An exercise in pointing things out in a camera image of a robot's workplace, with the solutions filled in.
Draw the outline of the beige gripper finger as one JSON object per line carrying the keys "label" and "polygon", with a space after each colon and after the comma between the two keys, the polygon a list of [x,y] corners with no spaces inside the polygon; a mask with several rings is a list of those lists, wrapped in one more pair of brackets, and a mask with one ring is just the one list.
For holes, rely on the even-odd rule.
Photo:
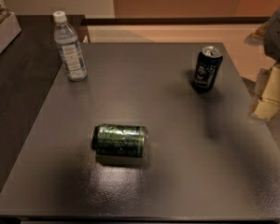
{"label": "beige gripper finger", "polygon": [[280,62],[260,69],[251,104],[251,116],[269,120],[280,110]]}
{"label": "beige gripper finger", "polygon": [[251,46],[259,46],[263,44],[266,35],[268,22],[264,22],[259,28],[245,38],[245,43]]}

